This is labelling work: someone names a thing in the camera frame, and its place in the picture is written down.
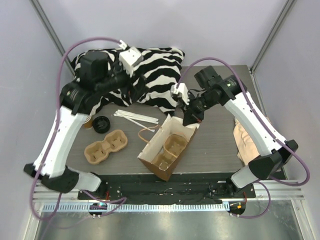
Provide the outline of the cardboard cup carrier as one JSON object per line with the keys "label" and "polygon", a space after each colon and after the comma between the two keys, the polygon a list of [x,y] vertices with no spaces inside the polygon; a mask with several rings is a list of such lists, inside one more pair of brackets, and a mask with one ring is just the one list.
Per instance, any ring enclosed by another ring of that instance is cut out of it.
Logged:
{"label": "cardboard cup carrier", "polygon": [[160,170],[167,170],[186,148],[187,144],[188,141],[184,135],[171,134],[151,163]]}
{"label": "cardboard cup carrier", "polygon": [[110,153],[116,153],[128,145],[125,133],[116,129],[108,133],[102,141],[95,141],[84,149],[86,160],[92,165],[98,165],[105,161]]}

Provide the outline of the brown paper bag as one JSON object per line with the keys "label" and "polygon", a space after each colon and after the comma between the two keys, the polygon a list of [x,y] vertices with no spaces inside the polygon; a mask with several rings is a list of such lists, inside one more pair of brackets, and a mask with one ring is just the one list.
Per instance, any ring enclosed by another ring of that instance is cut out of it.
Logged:
{"label": "brown paper bag", "polygon": [[183,125],[183,119],[168,115],[163,124],[145,127],[138,137],[146,145],[137,158],[159,179],[167,182],[180,162],[200,124]]}

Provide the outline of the stack of paper cups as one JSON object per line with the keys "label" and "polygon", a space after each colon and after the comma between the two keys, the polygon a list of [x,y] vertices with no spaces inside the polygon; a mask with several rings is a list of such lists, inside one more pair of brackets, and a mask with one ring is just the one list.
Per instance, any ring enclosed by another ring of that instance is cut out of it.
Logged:
{"label": "stack of paper cups", "polygon": [[87,118],[85,119],[84,123],[83,123],[83,127],[85,129],[90,129],[93,126],[93,118],[92,115],[88,115]]}

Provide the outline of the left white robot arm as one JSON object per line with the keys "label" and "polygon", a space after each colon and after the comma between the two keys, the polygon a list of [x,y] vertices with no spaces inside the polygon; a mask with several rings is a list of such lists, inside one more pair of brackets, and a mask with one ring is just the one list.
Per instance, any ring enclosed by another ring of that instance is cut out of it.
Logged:
{"label": "left white robot arm", "polygon": [[106,184],[93,172],[69,168],[67,157],[81,126],[103,95],[125,89],[134,100],[144,86],[135,86],[136,67],[143,61],[135,47],[118,50],[114,59],[104,51],[88,51],[76,66],[76,78],[66,84],[57,100],[55,120],[38,158],[26,164],[23,171],[50,190],[68,193],[74,189],[88,191],[100,200],[107,192]]}

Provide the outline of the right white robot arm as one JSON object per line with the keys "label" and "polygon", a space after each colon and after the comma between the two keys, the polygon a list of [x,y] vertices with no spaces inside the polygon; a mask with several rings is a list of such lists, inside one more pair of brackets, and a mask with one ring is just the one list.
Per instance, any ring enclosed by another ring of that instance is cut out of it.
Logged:
{"label": "right white robot arm", "polygon": [[212,66],[195,74],[199,94],[190,93],[184,83],[172,87],[172,94],[182,98],[184,126],[201,123],[204,113],[215,105],[225,107],[251,137],[258,156],[226,179],[223,195],[236,198],[248,185],[266,180],[284,166],[297,151],[295,140],[282,136],[256,108],[250,93],[235,75],[222,78]]}

